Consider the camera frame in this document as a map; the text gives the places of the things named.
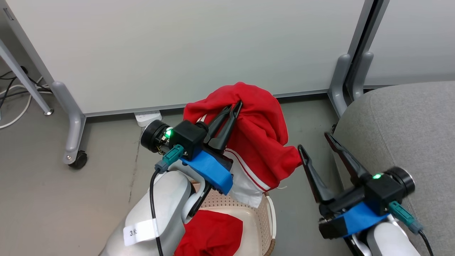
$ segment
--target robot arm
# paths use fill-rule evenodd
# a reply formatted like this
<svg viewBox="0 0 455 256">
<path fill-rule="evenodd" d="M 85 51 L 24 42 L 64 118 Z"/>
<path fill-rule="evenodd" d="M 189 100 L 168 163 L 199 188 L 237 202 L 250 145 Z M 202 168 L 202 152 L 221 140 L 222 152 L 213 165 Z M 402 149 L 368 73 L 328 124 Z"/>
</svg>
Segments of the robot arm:
<svg viewBox="0 0 455 256">
<path fill-rule="evenodd" d="M 225 107 L 209 125 L 184 120 L 172 128 L 156 120 L 144 129 L 141 145 L 164 155 L 155 165 L 153 193 L 149 196 L 148 191 L 120 222 L 100 256 L 174 253 L 185 233 L 183 224 L 195 215 L 210 189 L 227 195 L 232 187 L 232 160 L 223 153 L 241 107 L 241 101 L 232 109 Z M 198 192 L 187 177 L 200 183 Z"/>
<path fill-rule="evenodd" d="M 188 179 L 201 183 L 196 193 Z M 157 225 L 164 256 L 171 256 L 185 234 L 184 223 L 191 218 L 188 211 L 203 194 L 205 180 L 181 161 L 173 163 L 169 171 L 155 179 L 154 196 Z M 152 219 L 148 191 L 120 221 L 107 240 L 100 256 L 159 256 L 155 235 L 150 226 Z"/>
<path fill-rule="evenodd" d="M 354 186 L 335 195 L 325 186 L 314 170 L 311 158 L 299 145 L 303 167 L 314 198 L 319 203 L 322 215 L 319 231 L 323 238 L 344 238 L 354 255 L 418 256 L 417 250 L 391 215 L 404 221 L 411 230 L 421 230 L 422 226 L 399 205 L 415 190 L 411 176 L 398 167 L 372 176 L 332 135 L 325 133 L 325 137 L 342 159 Z"/>
</svg>

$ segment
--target label sticker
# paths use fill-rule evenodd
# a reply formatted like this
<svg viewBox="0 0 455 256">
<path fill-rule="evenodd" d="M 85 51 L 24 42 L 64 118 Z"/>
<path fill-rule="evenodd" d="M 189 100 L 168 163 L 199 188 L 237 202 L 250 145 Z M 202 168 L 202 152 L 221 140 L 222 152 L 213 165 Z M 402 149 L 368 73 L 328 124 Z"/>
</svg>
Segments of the label sticker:
<svg viewBox="0 0 455 256">
<path fill-rule="evenodd" d="M 154 239 L 158 236 L 157 220 L 146 220 L 135 223 L 123 229 L 125 246 L 134 245 L 138 242 Z"/>
</svg>

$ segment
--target red fabric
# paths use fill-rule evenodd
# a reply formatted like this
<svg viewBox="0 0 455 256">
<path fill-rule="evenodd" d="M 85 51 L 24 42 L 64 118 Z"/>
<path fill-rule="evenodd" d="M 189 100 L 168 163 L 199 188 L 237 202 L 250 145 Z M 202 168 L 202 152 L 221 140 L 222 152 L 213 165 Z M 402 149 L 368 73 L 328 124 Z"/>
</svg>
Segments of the red fabric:
<svg viewBox="0 0 455 256">
<path fill-rule="evenodd" d="M 185 225 L 174 256 L 232 256 L 242 240 L 243 222 L 231 215 L 200 210 Z"/>
<path fill-rule="evenodd" d="M 225 106 L 234 106 L 239 100 L 243 107 L 227 148 L 236 151 L 254 174 L 274 189 L 302 163 L 295 147 L 284 147 L 288 130 L 280 104 L 268 91 L 243 82 L 226 85 L 206 99 L 187 104 L 183 118 L 195 123 L 207 114 L 204 122 L 209 123 Z"/>
</svg>

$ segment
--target whiteboard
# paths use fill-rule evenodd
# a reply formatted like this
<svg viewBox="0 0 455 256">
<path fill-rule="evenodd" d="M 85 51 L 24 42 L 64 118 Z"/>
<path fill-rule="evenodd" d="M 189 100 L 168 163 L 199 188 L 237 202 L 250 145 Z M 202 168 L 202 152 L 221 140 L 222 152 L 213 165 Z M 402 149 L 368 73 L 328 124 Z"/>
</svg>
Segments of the whiteboard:
<svg viewBox="0 0 455 256">
<path fill-rule="evenodd" d="M 390 0 L 365 85 L 455 80 L 455 2 Z"/>
<path fill-rule="evenodd" d="M 326 90 L 363 0 L 7 0 L 83 113 L 185 104 L 243 81 Z"/>
</svg>

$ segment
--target gray fabric chair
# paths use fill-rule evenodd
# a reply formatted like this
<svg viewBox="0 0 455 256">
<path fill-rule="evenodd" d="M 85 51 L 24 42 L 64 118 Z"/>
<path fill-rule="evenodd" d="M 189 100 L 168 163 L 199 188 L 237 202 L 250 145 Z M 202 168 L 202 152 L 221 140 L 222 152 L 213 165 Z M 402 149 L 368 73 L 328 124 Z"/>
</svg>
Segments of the gray fabric chair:
<svg viewBox="0 0 455 256">
<path fill-rule="evenodd" d="M 455 82 L 407 84 L 374 90 L 353 102 L 335 133 L 370 173 L 407 170 L 415 192 L 403 202 L 437 256 L 455 255 Z M 345 188 L 349 175 L 336 159 Z M 408 237 L 428 255 L 420 236 Z"/>
</svg>

